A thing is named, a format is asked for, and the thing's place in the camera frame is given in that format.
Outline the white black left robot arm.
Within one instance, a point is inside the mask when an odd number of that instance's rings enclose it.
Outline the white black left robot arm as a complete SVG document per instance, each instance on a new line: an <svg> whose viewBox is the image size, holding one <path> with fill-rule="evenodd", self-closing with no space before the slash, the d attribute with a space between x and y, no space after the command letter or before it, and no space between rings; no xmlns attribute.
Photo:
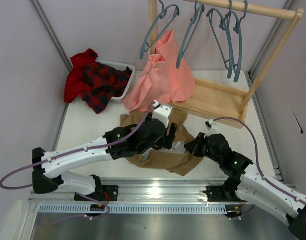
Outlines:
<svg viewBox="0 0 306 240"><path fill-rule="evenodd" d="M166 127L158 119L147 119L142 124L116 127L96 140L59 152L47 152L41 147L32 150L32 184L35 194L57 190L82 195L101 193L102 185L96 175L83 176L72 170L97 162L107 162L143 155L148 150L172 148L177 124Z"/></svg>

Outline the tan pleated skirt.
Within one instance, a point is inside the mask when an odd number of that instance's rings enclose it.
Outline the tan pleated skirt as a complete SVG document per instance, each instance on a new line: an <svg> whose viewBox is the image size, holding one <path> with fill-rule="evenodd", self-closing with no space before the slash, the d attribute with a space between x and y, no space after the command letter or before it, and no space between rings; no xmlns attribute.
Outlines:
<svg viewBox="0 0 306 240"><path fill-rule="evenodd" d="M194 137L184 126L188 114L178 109L173 109L170 122L177 124L175 140L170 150L148 150L144 155L129 157L127 161L138 168L167 170L180 176L186 176L195 169L203 160L190 154L184 145L193 141Z"/></svg>

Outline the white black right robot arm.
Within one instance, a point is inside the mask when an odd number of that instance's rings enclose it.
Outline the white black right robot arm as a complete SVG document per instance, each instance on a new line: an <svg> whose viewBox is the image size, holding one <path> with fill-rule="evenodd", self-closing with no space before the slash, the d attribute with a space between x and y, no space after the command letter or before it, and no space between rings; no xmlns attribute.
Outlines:
<svg viewBox="0 0 306 240"><path fill-rule="evenodd" d="M234 195L283 222L299 240L306 240L306 195L261 173L258 165L233 151L222 134L200 133L185 149L195 157L206 157L228 176L222 186L227 196Z"/></svg>

